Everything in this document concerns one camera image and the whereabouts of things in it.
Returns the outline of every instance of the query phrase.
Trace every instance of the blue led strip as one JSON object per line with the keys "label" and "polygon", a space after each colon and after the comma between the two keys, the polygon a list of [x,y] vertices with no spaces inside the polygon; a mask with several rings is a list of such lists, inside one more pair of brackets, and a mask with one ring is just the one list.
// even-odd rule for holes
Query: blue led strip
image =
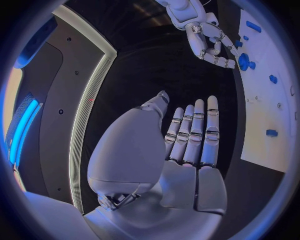
{"label": "blue led strip", "polygon": [[18,148],[17,148],[17,152],[16,152],[16,159],[15,159],[15,165],[16,167],[19,167],[19,164],[20,164],[20,157],[21,157],[21,152],[22,152],[22,148],[23,148],[23,143],[25,141],[25,137],[28,133],[28,130],[29,130],[29,127],[31,126],[33,120],[35,119],[37,113],[39,112],[39,110],[41,109],[42,107],[42,104],[40,103],[34,110],[34,112],[31,114],[31,117],[29,118],[26,126],[25,126],[25,129],[23,131],[23,134],[22,134],[22,137],[20,139],[20,142],[19,142],[19,145],[18,145]]}
{"label": "blue led strip", "polygon": [[26,124],[27,124],[28,120],[30,119],[30,116],[32,115],[32,113],[34,112],[34,110],[36,109],[38,104],[39,103],[37,100],[35,100],[35,99],[32,100],[32,102],[29,104],[26,111],[24,112],[23,116],[21,117],[21,120],[15,130],[15,133],[14,133],[14,136],[12,139],[12,143],[11,143],[11,147],[10,147],[10,151],[9,151],[9,161],[12,164],[15,164],[15,162],[16,162],[17,150],[19,147],[19,142],[22,137],[24,128],[26,127]]}

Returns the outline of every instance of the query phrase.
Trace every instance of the white robotic hand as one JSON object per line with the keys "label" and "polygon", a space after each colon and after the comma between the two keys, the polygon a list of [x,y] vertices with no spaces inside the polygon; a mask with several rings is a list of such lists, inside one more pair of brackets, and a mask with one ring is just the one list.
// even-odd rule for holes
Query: white robotic hand
{"label": "white robotic hand", "polygon": [[[223,43],[234,56],[238,50],[233,42],[218,27],[219,22],[212,13],[206,13],[199,0],[156,0],[166,7],[172,23],[179,30],[186,30],[188,42],[193,53],[200,58],[223,68],[234,69],[236,62],[224,57],[217,57]],[[214,43],[208,48],[205,37]]]}
{"label": "white robotic hand", "polygon": [[[195,106],[188,105],[185,112],[180,107],[176,109],[164,138],[167,160],[188,167],[198,164],[203,139],[204,109],[204,101],[201,99],[195,102]],[[215,96],[208,98],[207,109],[207,126],[201,165],[215,167],[220,138],[218,100]]]}

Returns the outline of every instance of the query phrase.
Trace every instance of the blue knob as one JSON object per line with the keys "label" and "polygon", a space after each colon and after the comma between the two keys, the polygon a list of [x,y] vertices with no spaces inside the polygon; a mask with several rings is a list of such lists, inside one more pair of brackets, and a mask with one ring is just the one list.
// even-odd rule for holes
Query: blue knob
{"label": "blue knob", "polygon": [[243,46],[243,43],[242,43],[241,41],[239,41],[239,40],[236,40],[236,41],[235,41],[235,46],[236,46],[236,47],[242,47],[242,46]]}
{"label": "blue knob", "polygon": [[246,25],[247,25],[247,27],[252,28],[252,29],[254,29],[255,31],[257,31],[257,32],[259,32],[259,33],[262,32],[261,27],[260,27],[260,26],[257,26],[257,25],[254,24],[253,22],[246,21]]}
{"label": "blue knob", "polygon": [[249,68],[255,69],[256,64],[253,61],[249,61],[249,56],[246,53],[242,53],[238,58],[238,65],[242,71],[246,71]]}
{"label": "blue knob", "polygon": [[273,129],[268,129],[266,131],[266,135],[268,137],[277,137],[278,136],[278,132],[276,130],[273,130]]}
{"label": "blue knob", "polygon": [[270,75],[269,78],[270,78],[270,81],[271,81],[272,83],[274,83],[274,84],[277,83],[277,77],[275,77],[275,76],[273,76],[273,75]]}

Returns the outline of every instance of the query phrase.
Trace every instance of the light strip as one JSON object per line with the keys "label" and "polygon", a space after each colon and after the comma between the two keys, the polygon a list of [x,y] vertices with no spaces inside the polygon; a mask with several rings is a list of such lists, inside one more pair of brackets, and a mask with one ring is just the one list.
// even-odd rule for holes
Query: light strip
{"label": "light strip", "polygon": [[29,118],[29,120],[28,120],[28,122],[27,122],[27,124],[25,126],[25,129],[23,131],[23,134],[22,134],[22,137],[20,139],[20,142],[19,142],[19,145],[18,145],[18,148],[17,148],[17,152],[16,152],[15,165],[16,165],[17,168],[19,167],[19,164],[20,164],[20,157],[21,157],[21,152],[22,152],[22,148],[23,148],[23,143],[25,141],[25,137],[26,137],[26,135],[28,133],[29,127],[31,126],[33,120],[35,119],[35,117],[36,117],[38,111],[41,109],[42,105],[43,105],[42,103],[40,103],[39,105],[37,105],[37,107],[33,111],[32,115]]}
{"label": "light strip", "polygon": [[19,142],[20,142],[20,138],[22,136],[23,130],[24,130],[30,116],[32,115],[33,111],[38,106],[38,104],[39,104],[38,101],[36,101],[35,99],[32,100],[32,102],[29,104],[29,106],[25,110],[19,124],[17,125],[15,133],[13,135],[11,148],[9,151],[9,161],[12,164],[15,164],[15,162],[16,162],[17,150],[18,150],[18,146],[19,146]]}

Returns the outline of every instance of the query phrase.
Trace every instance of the blue object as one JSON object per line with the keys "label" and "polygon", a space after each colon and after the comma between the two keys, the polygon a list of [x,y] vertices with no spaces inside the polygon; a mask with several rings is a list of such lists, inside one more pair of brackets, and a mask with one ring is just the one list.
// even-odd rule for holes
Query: blue object
{"label": "blue object", "polygon": [[16,69],[21,69],[29,64],[57,26],[58,24],[55,20],[55,17],[51,15],[51,18],[33,35],[33,37],[26,44],[21,54],[15,61],[14,67]]}
{"label": "blue object", "polygon": [[262,32],[261,27],[260,27],[260,26],[257,26],[257,25],[254,24],[253,22],[246,21],[246,25],[247,25],[247,27],[252,28],[252,29],[254,29],[255,31],[257,31],[257,32],[259,32],[259,33]]}
{"label": "blue object", "polygon": [[19,148],[19,143],[20,143],[20,139],[22,137],[23,131],[24,131],[26,124],[28,123],[32,113],[38,106],[38,104],[39,104],[38,101],[36,101],[35,99],[32,100],[32,102],[29,104],[29,106],[25,110],[23,116],[21,117],[20,122],[18,123],[18,125],[16,127],[16,130],[15,130],[15,133],[14,133],[14,136],[12,139],[10,151],[9,151],[9,161],[11,162],[11,164],[15,164],[15,162],[16,162],[17,151]]}
{"label": "blue object", "polygon": [[268,137],[277,137],[278,136],[278,132],[276,130],[273,130],[273,129],[268,129],[266,131],[266,135]]}
{"label": "blue object", "polygon": [[277,83],[277,77],[275,77],[275,76],[273,76],[273,75],[270,75],[270,81],[272,82],[272,83],[274,83],[274,84],[276,84]]}
{"label": "blue object", "polygon": [[243,46],[243,43],[242,43],[241,41],[239,41],[239,40],[236,40],[236,41],[235,41],[235,46],[236,46],[236,47],[242,47],[242,46]]}
{"label": "blue object", "polygon": [[22,152],[22,148],[23,148],[23,143],[25,141],[25,137],[28,133],[29,127],[31,126],[31,123],[35,119],[35,117],[36,117],[36,115],[37,115],[37,113],[39,112],[40,109],[41,109],[41,104],[37,105],[37,107],[35,108],[35,110],[31,114],[31,117],[29,118],[29,120],[28,120],[28,122],[25,126],[25,129],[23,131],[23,134],[22,134],[22,137],[20,139],[20,142],[19,142],[19,145],[18,145],[18,148],[17,148],[17,152],[16,152],[15,165],[17,167],[19,167],[19,165],[20,165],[20,157],[21,157],[21,152]]}
{"label": "blue object", "polygon": [[249,68],[255,69],[256,64],[253,61],[249,61],[249,56],[246,53],[242,53],[238,58],[238,65],[242,71],[246,71]]}

